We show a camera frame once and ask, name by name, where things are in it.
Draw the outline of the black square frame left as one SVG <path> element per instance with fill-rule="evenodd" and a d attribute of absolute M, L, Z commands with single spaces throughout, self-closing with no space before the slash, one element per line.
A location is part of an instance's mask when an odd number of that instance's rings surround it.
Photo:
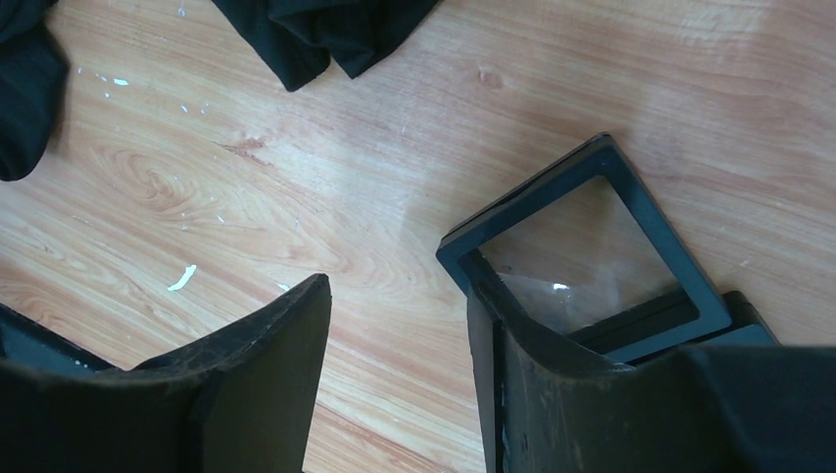
<path fill-rule="evenodd" d="M 468 217 L 442 237 L 436 258 L 456 285 L 472 286 L 463 258 L 582 184 L 601 177 L 622 201 L 638 227 L 690 298 L 698 318 L 669 329 L 681 342 L 691 328 L 732 324 L 731 313 L 713 282 L 680 238 L 638 171 L 608 133 L 600 133 Z"/>

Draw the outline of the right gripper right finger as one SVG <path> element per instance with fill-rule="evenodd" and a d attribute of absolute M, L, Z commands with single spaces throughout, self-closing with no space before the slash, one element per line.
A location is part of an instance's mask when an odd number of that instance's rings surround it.
<path fill-rule="evenodd" d="M 491 288 L 467 299 L 490 472 L 831 472 L 831 347 L 690 345 L 614 363 Z"/>

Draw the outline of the black square frame right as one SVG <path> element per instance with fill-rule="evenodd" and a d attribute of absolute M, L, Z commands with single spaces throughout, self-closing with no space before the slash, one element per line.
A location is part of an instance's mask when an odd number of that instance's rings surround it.
<path fill-rule="evenodd" d="M 689 332 L 686 344 L 777 346 L 778 339 L 757 309 L 740 291 L 723 294 L 730 311 L 731 324 L 724 328 L 698 328 Z M 638 354 L 622 353 L 628 345 L 644 346 L 646 339 L 667 329 L 685 325 L 698 318 L 696 306 L 681 290 L 636 305 L 605 320 L 577 330 L 568 338 L 616 363 L 631 366 L 653 360 L 677 347 L 666 343 L 659 349 L 644 348 Z"/>

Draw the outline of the black printed t-shirt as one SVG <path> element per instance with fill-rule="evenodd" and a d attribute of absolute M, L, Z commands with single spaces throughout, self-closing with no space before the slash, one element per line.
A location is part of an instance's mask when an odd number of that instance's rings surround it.
<path fill-rule="evenodd" d="M 356 78 L 401 46 L 437 6 L 418 1 L 218 1 L 216 7 L 284 88 L 332 62 Z M 51 1 L 1 4 L 1 179 L 40 162 L 62 108 L 69 64 L 45 24 Z"/>

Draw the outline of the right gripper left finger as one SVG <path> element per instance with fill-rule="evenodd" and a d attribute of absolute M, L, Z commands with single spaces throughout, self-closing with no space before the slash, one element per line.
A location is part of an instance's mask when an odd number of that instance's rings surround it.
<path fill-rule="evenodd" d="M 299 472 L 331 316 L 314 274 L 130 370 L 75 376 L 1 359 L 5 472 Z"/>

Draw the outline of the black square frame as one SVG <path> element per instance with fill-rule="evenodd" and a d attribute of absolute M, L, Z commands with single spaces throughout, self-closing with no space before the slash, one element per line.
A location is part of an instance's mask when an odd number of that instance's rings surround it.
<path fill-rule="evenodd" d="M 740 291 L 723 294 L 730 311 L 731 324 L 724 328 L 698 328 L 689 332 L 686 344 L 777 346 L 778 339 L 757 309 Z M 605 320 L 577 330 L 568 338 L 616 363 L 631 366 L 653 360 L 677 347 L 666 343 L 659 349 L 644 348 L 638 354 L 622 353 L 628 345 L 644 346 L 646 339 L 667 329 L 685 325 L 698 318 L 696 306 L 681 290 L 636 305 Z"/>
<path fill-rule="evenodd" d="M 468 217 L 442 237 L 436 258 L 456 285 L 472 286 L 463 258 L 582 184 L 601 177 L 622 201 L 638 227 L 690 298 L 698 318 L 669 329 L 681 342 L 691 328 L 732 324 L 731 313 L 713 282 L 680 238 L 638 171 L 608 133 L 600 133 Z"/>

